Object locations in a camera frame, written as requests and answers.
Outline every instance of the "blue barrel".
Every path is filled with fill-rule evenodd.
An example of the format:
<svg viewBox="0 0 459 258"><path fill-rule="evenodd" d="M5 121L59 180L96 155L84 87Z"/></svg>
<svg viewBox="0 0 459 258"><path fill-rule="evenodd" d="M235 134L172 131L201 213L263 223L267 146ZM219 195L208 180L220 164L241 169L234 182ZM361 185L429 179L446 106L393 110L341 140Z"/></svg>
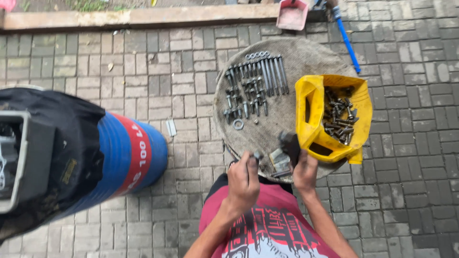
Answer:
<svg viewBox="0 0 459 258"><path fill-rule="evenodd" d="M105 155L103 178L91 193L54 220L148 187L166 170L167 143L151 125L107 112L97 128Z"/></svg>

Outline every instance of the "pink dustpan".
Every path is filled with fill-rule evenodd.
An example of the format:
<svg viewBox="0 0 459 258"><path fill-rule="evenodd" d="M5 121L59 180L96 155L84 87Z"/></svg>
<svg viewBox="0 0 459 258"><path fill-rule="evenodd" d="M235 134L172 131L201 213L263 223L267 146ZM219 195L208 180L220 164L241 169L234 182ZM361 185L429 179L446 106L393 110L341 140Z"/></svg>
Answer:
<svg viewBox="0 0 459 258"><path fill-rule="evenodd" d="M282 0L276 26L280 29L303 30L308 4L303 0Z"/></svg>
<svg viewBox="0 0 459 258"><path fill-rule="evenodd" d="M16 6L16 0L0 0L0 8L11 11L14 6Z"/></svg>

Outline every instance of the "red stripe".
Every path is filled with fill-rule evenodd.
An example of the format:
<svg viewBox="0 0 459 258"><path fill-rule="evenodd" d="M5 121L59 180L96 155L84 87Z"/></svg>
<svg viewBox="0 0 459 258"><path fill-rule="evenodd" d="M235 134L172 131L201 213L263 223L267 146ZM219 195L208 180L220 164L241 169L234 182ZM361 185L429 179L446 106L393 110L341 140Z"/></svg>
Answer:
<svg viewBox="0 0 459 258"><path fill-rule="evenodd" d="M150 168L151 145L146 132L133 120L112 113L126 128L131 139L131 165L123 184L111 197L121 196L135 189L143 180Z"/></svg>

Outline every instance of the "brick pavement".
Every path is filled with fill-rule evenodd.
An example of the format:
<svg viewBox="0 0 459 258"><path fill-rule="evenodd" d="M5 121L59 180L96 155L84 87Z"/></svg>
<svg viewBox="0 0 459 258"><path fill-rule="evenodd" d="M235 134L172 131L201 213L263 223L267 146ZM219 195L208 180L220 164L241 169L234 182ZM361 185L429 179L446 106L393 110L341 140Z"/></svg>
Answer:
<svg viewBox="0 0 459 258"><path fill-rule="evenodd" d="M363 165L319 180L320 198L361 257L459 257L459 1L341 6L374 114ZM307 31L349 62L334 23ZM183 256L197 237L203 199L230 160L210 117L218 70L280 33L261 24L0 36L1 85L64 91L164 134L173 117L178 131L166 136L168 170L151 189L12 239L0 257Z"/></svg>

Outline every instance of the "blue handle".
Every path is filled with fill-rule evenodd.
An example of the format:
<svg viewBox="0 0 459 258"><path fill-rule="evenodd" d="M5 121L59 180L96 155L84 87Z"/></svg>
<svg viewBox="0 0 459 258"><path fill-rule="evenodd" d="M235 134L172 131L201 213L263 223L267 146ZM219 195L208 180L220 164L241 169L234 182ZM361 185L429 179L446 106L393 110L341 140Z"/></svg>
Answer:
<svg viewBox="0 0 459 258"><path fill-rule="evenodd" d="M349 42L349 39L347 38L346 31L344 30L343 22L341 21L341 18L336 19L336 23L338 23L338 28L341 31L341 35L343 37L344 43L346 44L347 51L351 55L352 63L354 64L355 71L357 73L360 72L360 65L357 62L357 58L355 57L354 49L352 49L351 43Z"/></svg>

